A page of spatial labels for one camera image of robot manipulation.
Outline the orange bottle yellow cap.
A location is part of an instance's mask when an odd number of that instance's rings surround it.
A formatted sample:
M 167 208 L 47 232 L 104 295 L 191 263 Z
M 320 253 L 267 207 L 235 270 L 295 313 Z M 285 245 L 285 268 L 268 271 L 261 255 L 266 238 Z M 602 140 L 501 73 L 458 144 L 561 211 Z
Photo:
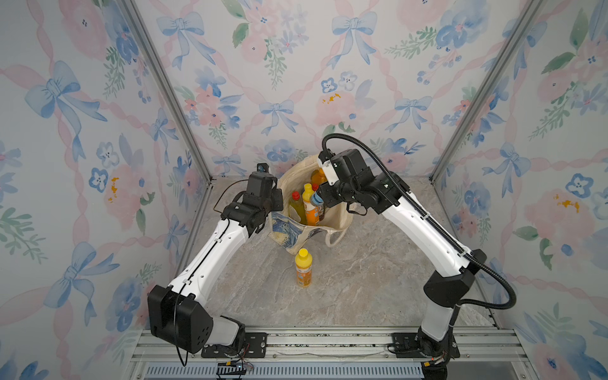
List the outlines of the orange bottle yellow cap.
M 313 257 L 307 249 L 300 249 L 294 261 L 297 285 L 307 288 L 312 283 Z
M 313 203 L 315 194 L 316 192 L 313 189 L 313 185 L 311 183 L 306 183 L 302 193 L 302 202 L 304 204 L 308 226 L 317 226 L 320 222 L 319 206 Z

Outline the cream canvas shopping bag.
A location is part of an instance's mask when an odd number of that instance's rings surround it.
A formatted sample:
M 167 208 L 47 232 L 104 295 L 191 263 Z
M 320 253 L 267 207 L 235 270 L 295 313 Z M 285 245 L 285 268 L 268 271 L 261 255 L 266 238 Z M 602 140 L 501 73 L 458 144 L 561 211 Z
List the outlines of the cream canvas shopping bag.
M 283 193 L 283 210 L 271 213 L 272 231 L 269 237 L 291 255 L 296 255 L 307 240 L 323 232 L 326 233 L 326 245 L 329 248 L 335 247 L 345 237 L 352 224 L 353 215 L 347 212 L 345 204 L 328 209 L 319 226 L 307 226 L 291 218 L 289 200 L 292 199 L 292 193 L 303 190 L 313 171 L 318 168 L 318 158 L 309 156 L 278 180 L 278 188 Z

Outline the small blue bottle front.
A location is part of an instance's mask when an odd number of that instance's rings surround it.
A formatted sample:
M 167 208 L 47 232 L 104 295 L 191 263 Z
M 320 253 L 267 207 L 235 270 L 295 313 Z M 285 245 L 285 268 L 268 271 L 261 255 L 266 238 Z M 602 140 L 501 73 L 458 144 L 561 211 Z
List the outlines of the small blue bottle front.
M 317 192 L 314 192 L 313 196 L 311 196 L 310 203 L 316 207 L 319 221 L 323 221 L 325 218 L 326 206 L 323 199 Z

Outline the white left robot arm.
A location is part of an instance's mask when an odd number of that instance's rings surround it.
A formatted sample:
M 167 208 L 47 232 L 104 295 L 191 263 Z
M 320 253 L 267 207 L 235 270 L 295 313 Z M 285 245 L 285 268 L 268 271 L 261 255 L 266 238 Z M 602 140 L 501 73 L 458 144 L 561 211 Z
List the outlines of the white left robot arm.
M 147 296 L 150 332 L 164 342 L 196 354 L 210 348 L 237 356 L 244 348 L 245 325 L 213 317 L 205 309 L 215 282 L 234 254 L 264 229 L 272 212 L 283 210 L 279 188 L 246 190 L 228 204 L 214 232 L 193 261 L 168 286 L 155 286 Z

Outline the orange pump soap bottle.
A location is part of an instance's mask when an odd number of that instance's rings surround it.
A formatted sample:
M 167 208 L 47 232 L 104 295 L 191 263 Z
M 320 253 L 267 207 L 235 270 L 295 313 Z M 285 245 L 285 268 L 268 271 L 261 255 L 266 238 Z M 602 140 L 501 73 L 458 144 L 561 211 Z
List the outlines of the orange pump soap bottle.
M 327 178 L 322 169 L 315 169 L 310 176 L 310 183 L 312 185 L 320 186 L 327 182 Z

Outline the green soap bottle red cap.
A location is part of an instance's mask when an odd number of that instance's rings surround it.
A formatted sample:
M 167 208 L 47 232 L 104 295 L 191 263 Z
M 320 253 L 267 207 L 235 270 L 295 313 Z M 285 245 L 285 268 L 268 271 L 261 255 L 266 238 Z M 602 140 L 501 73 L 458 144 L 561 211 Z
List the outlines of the green soap bottle red cap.
M 298 191 L 291 193 L 291 198 L 289 199 L 289 216 L 299 224 L 307 224 L 304 203 L 302 202 L 302 197 Z

